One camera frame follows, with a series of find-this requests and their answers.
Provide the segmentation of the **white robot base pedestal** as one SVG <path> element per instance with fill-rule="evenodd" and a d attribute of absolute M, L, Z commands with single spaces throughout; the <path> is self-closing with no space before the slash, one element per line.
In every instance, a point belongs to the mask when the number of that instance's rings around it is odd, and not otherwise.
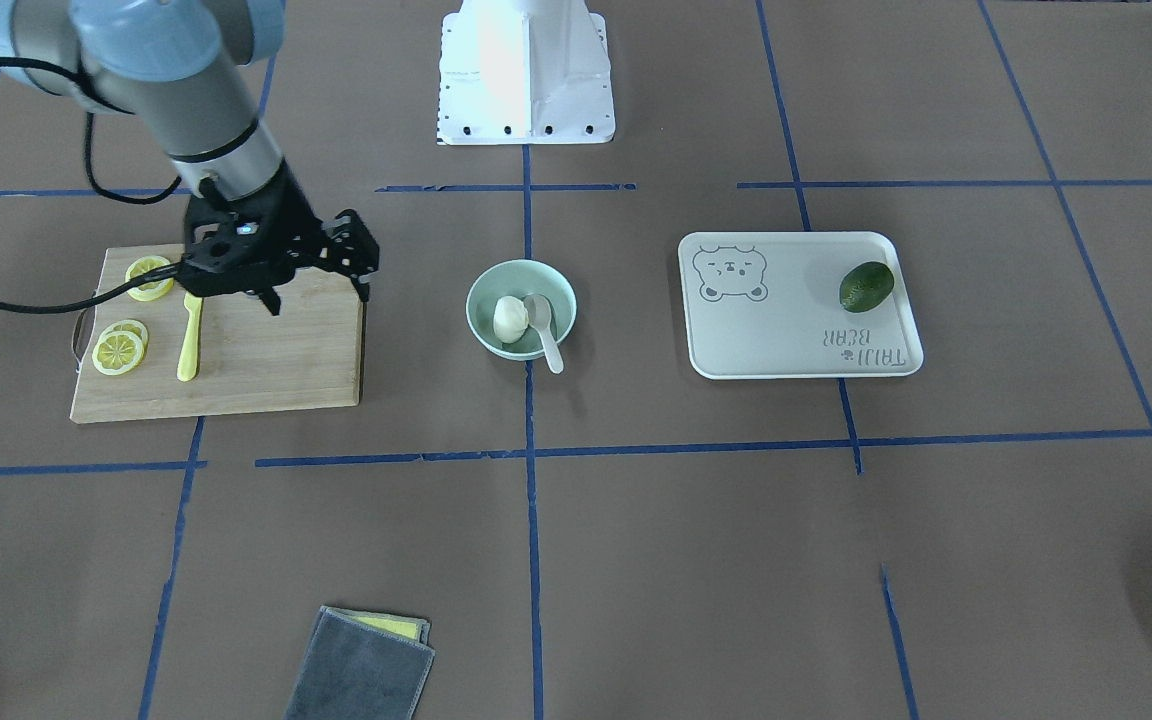
<path fill-rule="evenodd" d="M 463 1 L 442 18 L 435 141 L 608 143 L 612 85 L 605 18 L 584 1 Z"/>

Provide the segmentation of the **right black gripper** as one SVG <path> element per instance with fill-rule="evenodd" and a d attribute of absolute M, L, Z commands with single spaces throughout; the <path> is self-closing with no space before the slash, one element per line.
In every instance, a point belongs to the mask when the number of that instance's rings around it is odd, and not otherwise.
<path fill-rule="evenodd" d="M 276 287 L 297 270 L 343 275 L 367 304 L 380 249 L 357 211 L 340 211 L 329 222 L 316 217 L 288 162 L 260 190 L 228 199 L 217 179 L 200 179 L 188 202 L 179 282 L 207 300 L 250 293 L 270 314 L 282 314 Z"/>

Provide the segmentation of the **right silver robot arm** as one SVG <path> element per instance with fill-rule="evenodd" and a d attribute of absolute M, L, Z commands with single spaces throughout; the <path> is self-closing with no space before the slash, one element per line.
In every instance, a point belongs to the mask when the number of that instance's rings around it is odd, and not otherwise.
<path fill-rule="evenodd" d="M 188 185 L 174 281 L 202 300 L 251 293 L 271 314 L 298 270 L 343 275 L 366 302 L 380 264 L 356 211 L 314 214 L 238 76 L 283 37 L 279 1 L 0 1 L 1 67 L 141 118 Z"/>

